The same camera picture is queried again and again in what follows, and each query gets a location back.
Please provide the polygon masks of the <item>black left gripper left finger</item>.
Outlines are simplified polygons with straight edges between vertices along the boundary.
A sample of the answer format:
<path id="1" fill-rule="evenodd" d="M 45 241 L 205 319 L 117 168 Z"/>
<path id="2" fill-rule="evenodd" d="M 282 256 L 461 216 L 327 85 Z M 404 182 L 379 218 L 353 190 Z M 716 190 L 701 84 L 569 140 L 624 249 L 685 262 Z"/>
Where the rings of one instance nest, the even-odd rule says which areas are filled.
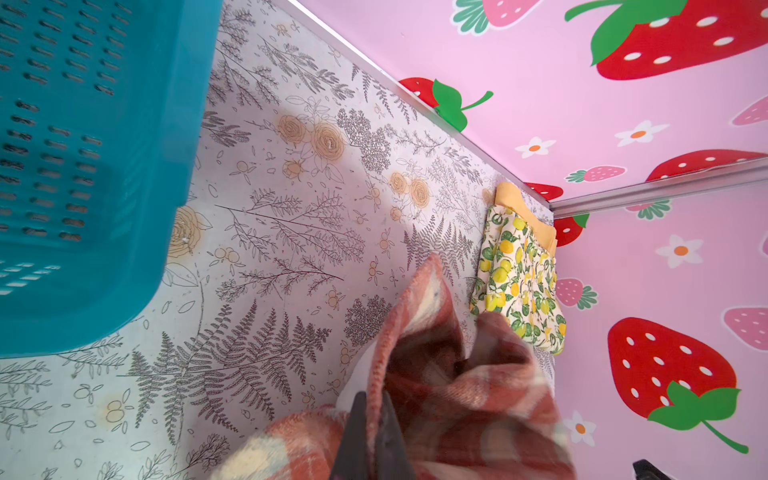
<path id="1" fill-rule="evenodd" d="M 330 480 L 366 480 L 368 452 L 366 441 L 367 395 L 358 392 L 329 476 Z"/>

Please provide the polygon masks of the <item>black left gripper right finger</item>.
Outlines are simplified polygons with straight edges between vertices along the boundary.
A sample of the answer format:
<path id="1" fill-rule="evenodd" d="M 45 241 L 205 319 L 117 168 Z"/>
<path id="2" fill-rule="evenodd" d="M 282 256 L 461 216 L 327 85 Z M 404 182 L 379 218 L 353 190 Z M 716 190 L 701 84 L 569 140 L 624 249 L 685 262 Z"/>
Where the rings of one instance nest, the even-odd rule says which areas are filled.
<path id="1" fill-rule="evenodd" d="M 416 473 L 407 457 L 402 430 L 388 392 L 384 392 L 382 396 L 379 428 L 375 442 L 375 468 L 378 480 L 416 479 Z"/>

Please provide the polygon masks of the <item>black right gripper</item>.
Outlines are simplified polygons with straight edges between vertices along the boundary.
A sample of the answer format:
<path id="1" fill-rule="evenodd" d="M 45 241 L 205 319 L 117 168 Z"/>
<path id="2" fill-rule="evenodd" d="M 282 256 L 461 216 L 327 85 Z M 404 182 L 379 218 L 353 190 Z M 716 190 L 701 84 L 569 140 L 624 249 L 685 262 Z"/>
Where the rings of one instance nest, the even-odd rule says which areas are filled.
<path id="1" fill-rule="evenodd" d="M 674 480 L 647 459 L 635 461 L 632 467 L 636 480 Z"/>

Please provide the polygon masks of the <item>red plaid skirt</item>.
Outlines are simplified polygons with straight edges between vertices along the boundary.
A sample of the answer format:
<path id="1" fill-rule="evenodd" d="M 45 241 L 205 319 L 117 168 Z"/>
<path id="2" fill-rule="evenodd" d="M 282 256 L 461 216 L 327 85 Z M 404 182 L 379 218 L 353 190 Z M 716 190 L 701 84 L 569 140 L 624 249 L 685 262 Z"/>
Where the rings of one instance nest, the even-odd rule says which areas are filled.
<path id="1" fill-rule="evenodd" d="M 565 427 L 532 349 L 497 313 L 464 342 L 437 256 L 386 317 L 337 402 L 279 420 L 212 472 L 215 479 L 329 479 L 354 397 L 367 395 L 368 478 L 388 392 L 416 479 L 572 479 Z"/>

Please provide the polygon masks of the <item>lemon print skirt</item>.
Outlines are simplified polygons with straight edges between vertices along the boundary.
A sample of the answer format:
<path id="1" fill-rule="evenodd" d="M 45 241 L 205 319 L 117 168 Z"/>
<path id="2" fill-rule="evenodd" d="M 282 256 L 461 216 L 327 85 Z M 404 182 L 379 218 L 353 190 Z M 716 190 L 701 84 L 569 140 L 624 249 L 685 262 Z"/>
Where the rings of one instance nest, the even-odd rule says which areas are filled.
<path id="1" fill-rule="evenodd" d="M 533 224 L 510 207 L 486 215 L 470 312 L 502 315 L 534 347 L 559 355 L 566 319 L 556 299 L 556 261 L 537 241 Z"/>

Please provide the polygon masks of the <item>yellow skirt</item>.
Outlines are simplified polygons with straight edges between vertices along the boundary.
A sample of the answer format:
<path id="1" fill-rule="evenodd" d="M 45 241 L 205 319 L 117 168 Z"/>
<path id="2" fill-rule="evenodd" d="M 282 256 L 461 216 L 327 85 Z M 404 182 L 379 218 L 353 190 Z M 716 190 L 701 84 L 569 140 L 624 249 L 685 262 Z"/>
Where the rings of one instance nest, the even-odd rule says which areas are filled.
<path id="1" fill-rule="evenodd" d="M 528 208 L 524 201 L 522 192 L 513 183 L 502 182 L 496 188 L 496 205 L 511 208 L 523 220 L 525 220 L 533 230 L 538 243 L 553 256 L 556 252 L 557 239 L 556 229 L 540 221 L 534 213 Z"/>

